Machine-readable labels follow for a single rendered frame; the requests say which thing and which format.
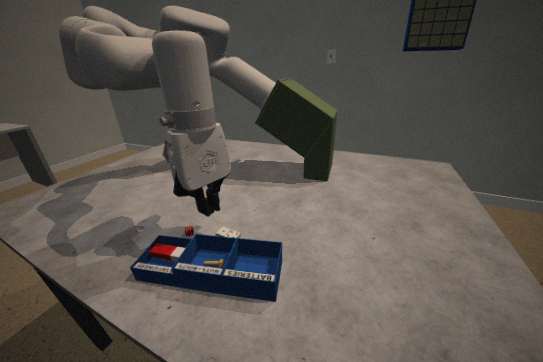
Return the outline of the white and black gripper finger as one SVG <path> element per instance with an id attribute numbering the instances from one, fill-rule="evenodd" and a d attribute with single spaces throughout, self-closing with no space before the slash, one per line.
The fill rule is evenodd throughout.
<path id="1" fill-rule="evenodd" d="M 178 196 L 191 196 L 195 198 L 197 209 L 200 213 L 209 217 L 211 215 L 208 199 L 204 195 L 203 187 L 194 191 L 188 191 L 184 189 L 178 179 L 177 172 L 175 174 L 174 191 L 173 193 Z"/>
<path id="2" fill-rule="evenodd" d="M 214 207 L 215 211 L 220 210 L 220 205 L 219 205 L 220 200 L 219 200 L 219 194 L 218 193 L 220 192 L 220 186 L 221 186 L 223 180 L 226 177 L 224 177 L 222 179 L 219 179 L 219 180 L 207 185 L 208 189 L 206 190 L 206 196 L 207 196 L 207 199 L 208 199 L 208 202 L 209 202 L 209 206 Z"/>

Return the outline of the brass bolt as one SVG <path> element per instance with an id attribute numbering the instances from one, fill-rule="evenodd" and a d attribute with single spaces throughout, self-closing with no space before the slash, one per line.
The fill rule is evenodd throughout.
<path id="1" fill-rule="evenodd" d="M 219 266 L 220 268 L 224 267 L 224 260 L 220 259 L 220 261 L 204 261 L 204 265 L 207 266 Z"/>

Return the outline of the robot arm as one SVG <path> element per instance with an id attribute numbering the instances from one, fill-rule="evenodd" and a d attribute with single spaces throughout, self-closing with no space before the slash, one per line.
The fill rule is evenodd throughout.
<path id="1" fill-rule="evenodd" d="M 276 84 L 240 58 L 225 57 L 230 27 L 219 17 L 166 6 L 159 31 L 96 6 L 86 7 L 83 17 L 68 17 L 60 25 L 68 77 L 94 90 L 161 88 L 162 126 L 190 130 L 216 123 L 210 76 L 261 110 Z"/>

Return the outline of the white domino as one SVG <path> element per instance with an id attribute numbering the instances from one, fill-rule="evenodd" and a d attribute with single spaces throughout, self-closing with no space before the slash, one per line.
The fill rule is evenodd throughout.
<path id="1" fill-rule="evenodd" d="M 223 226 L 220 230 L 218 230 L 216 232 L 216 235 L 217 236 L 222 236 L 222 237 L 239 238 L 241 236 L 241 233 L 236 232 L 234 230 L 231 230 L 231 229 L 226 228 L 226 227 Z"/>

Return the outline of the blue three-compartment bin tray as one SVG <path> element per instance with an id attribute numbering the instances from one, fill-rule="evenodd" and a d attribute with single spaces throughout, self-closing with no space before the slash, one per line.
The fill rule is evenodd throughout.
<path id="1" fill-rule="evenodd" d="M 174 264 L 151 257 L 157 243 L 185 249 Z M 223 268 L 204 265 L 220 259 Z M 130 269 L 137 281 L 276 302 L 281 267 L 282 242 L 195 234 L 159 235 Z"/>

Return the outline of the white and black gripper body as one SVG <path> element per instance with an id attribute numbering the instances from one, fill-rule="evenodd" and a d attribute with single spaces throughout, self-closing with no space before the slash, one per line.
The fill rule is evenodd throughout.
<path id="1" fill-rule="evenodd" d="M 219 123 L 190 130 L 170 128 L 167 147 L 173 180 L 175 182 L 177 172 L 182 187 L 188 191 L 202 188 L 231 172 L 228 147 Z"/>

